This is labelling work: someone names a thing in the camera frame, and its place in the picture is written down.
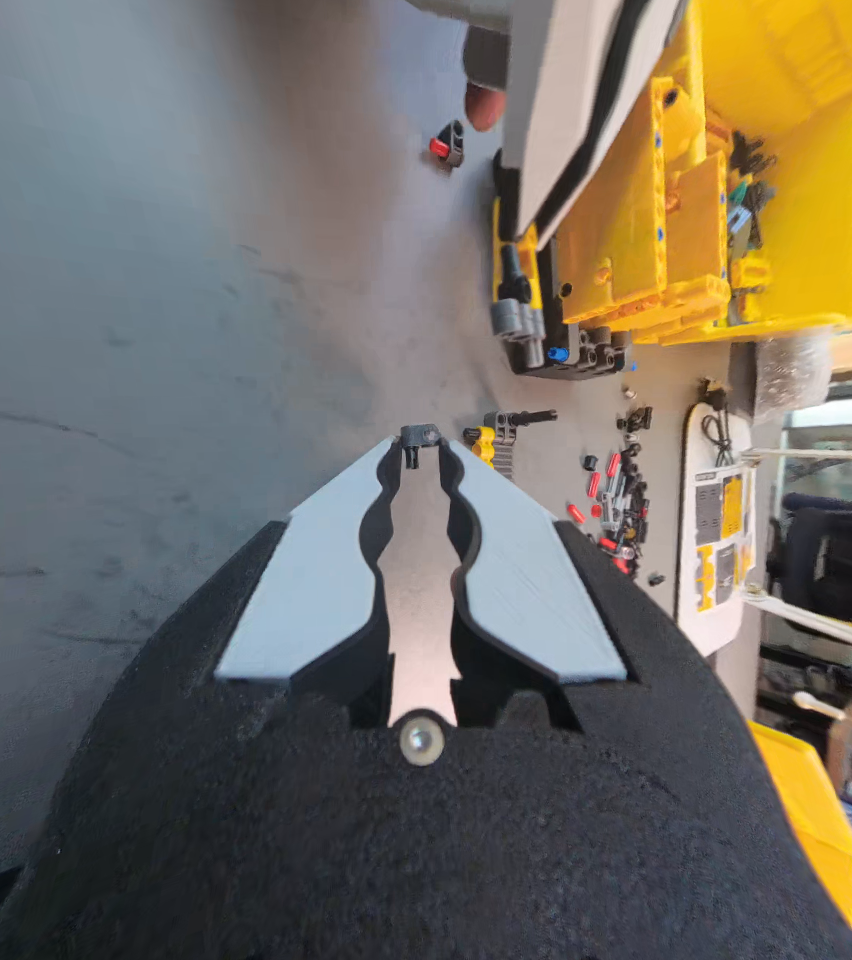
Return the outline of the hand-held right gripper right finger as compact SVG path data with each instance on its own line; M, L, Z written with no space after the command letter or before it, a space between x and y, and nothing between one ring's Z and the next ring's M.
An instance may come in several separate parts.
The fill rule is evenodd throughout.
M449 503L455 702L547 700L628 685L628 662L559 520L458 440L438 450Z

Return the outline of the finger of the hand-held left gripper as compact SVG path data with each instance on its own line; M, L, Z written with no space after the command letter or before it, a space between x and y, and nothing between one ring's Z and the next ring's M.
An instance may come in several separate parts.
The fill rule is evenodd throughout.
M546 238L551 239L617 138L665 48L682 23L688 2L624 1L600 48L599 73L585 133L546 198Z
M668 1L514 2L503 127L503 240L540 247L618 136L670 39Z

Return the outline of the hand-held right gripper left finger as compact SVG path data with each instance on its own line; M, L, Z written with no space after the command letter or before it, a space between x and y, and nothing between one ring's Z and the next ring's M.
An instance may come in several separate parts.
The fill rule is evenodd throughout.
M387 437L290 512L216 663L218 681L391 700L380 559L394 535L402 461L399 438Z

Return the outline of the grey lego connector black pin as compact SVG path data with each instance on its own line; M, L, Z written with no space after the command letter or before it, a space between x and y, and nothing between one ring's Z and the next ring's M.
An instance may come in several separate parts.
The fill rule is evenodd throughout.
M408 424L400 430L400 446L405 458L405 468L409 471L419 469L420 451L437 448L442 442L442 434L432 423Z

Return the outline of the yellow grey lego arm assembly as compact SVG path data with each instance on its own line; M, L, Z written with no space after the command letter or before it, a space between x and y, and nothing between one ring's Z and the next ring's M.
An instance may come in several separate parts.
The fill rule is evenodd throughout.
M492 304L494 335L511 350L514 366L528 373L545 366L545 326L538 234L532 225L517 241L500 237L502 199L492 211Z

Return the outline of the pile of small lego pins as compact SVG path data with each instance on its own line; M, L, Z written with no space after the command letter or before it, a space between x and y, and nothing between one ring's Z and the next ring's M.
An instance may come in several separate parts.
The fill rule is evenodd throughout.
M572 501L565 506L567 520L633 582L639 580L648 540L650 501L638 463L641 451L638 435L626 433L604 460L584 455L580 471L587 510Z

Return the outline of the yellow black lego robot build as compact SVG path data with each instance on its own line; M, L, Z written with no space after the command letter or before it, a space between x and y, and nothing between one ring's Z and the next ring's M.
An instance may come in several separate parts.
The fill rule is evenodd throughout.
M698 149L705 113L672 76L653 77L598 172L538 251L545 366L518 376L623 372L635 344L696 342L725 321L728 162Z

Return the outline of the grey grille yellow lego subassembly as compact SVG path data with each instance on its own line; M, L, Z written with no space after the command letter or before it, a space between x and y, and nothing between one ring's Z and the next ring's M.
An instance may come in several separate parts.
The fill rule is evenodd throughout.
M467 427L462 431L464 445L480 460L505 479L514 481L514 449L522 427L553 423L558 413L554 409L543 411L506 412L486 414L480 426Z

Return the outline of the heap of lego parts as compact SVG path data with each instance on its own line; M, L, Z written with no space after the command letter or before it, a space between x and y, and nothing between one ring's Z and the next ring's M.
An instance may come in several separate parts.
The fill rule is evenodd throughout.
M729 201L733 208L742 208L749 214L747 248L756 251L764 246L761 215L777 194L768 174L778 156L765 148L763 138L750 138L739 129L733 130L728 169L735 183L729 188Z

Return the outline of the white instruction booklet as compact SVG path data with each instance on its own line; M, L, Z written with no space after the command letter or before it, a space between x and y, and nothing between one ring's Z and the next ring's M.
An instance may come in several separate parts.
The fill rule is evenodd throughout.
M675 621L704 656L737 636L757 558L750 425L717 406L696 403L684 427L674 589Z

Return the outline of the yellow plastic parts bin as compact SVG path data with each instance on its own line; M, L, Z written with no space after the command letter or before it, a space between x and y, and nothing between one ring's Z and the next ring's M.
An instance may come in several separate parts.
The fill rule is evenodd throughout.
M664 346L852 331L852 1L691 2L705 105L776 162L760 213L771 280L758 321L723 321Z

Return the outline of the white metal rod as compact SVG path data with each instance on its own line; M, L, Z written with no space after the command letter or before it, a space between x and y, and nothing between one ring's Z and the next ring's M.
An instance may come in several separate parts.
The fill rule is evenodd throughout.
M742 591L742 599L745 604L756 607L767 615L788 620L795 625L822 634L835 642L841 642L852 647L852 623L830 618L801 606L788 604L782 599L768 594L762 588L755 589L753 587L754 585L750 584L748 589Z
M748 448L740 454L743 464L757 464L766 459L824 461L852 461L852 450L846 449L802 449L802 448Z

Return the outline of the black office chair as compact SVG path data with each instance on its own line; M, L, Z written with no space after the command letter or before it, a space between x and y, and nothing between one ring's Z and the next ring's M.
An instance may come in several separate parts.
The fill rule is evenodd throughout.
M782 510L770 521L767 592L852 623L852 502L792 492Z

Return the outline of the clear plastic bag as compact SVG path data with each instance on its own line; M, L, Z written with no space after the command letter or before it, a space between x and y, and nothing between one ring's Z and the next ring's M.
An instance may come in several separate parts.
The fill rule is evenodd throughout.
M823 404L832 381L834 330L757 342L752 418L756 424Z

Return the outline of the small yellow storage bin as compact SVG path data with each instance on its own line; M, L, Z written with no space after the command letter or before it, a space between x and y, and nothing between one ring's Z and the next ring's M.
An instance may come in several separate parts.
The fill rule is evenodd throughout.
M852 929L852 824L816 749L750 721L794 834Z

